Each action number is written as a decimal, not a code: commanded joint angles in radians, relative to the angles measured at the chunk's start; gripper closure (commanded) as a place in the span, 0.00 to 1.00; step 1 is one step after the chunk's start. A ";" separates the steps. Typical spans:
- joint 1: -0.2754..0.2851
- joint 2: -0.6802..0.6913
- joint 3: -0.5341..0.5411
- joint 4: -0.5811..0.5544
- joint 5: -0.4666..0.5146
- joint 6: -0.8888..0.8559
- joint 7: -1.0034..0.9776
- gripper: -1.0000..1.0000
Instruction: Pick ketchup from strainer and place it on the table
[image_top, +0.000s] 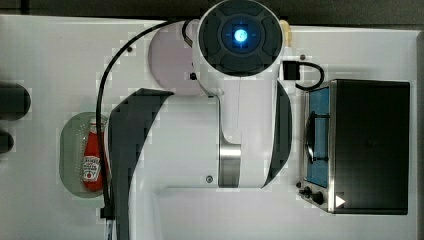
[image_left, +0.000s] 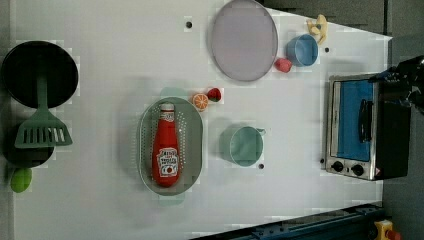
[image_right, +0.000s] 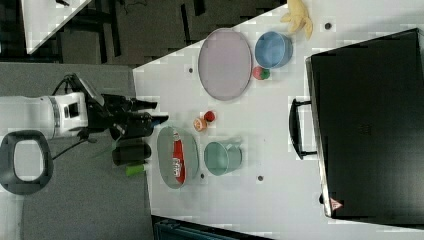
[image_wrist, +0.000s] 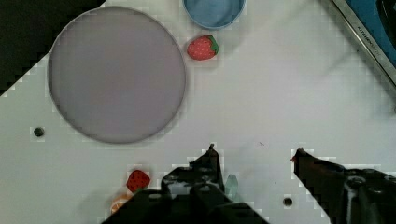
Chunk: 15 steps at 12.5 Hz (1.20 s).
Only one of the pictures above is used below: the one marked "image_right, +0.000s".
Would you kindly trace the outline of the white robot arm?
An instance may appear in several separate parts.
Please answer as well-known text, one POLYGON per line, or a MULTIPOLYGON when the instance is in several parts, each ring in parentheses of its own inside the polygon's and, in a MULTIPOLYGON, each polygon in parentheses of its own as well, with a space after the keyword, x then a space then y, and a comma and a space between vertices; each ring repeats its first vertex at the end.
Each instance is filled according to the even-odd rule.
POLYGON ((48 142, 110 130, 115 139, 145 137, 166 116, 149 114, 154 102, 118 95, 92 97, 82 92, 57 96, 1 98, 1 187, 31 195, 47 186, 56 157, 48 142))

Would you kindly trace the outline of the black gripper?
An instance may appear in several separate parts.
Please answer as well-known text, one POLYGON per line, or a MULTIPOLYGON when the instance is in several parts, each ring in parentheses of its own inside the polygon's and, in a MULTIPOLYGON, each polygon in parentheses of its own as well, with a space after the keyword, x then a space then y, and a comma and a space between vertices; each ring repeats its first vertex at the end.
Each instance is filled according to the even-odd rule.
POLYGON ((155 109, 157 102, 137 100, 121 95, 102 94, 104 105, 87 102, 87 133, 110 131, 116 140, 147 137, 153 133, 153 127, 166 122, 169 116, 151 116, 146 109, 155 109))

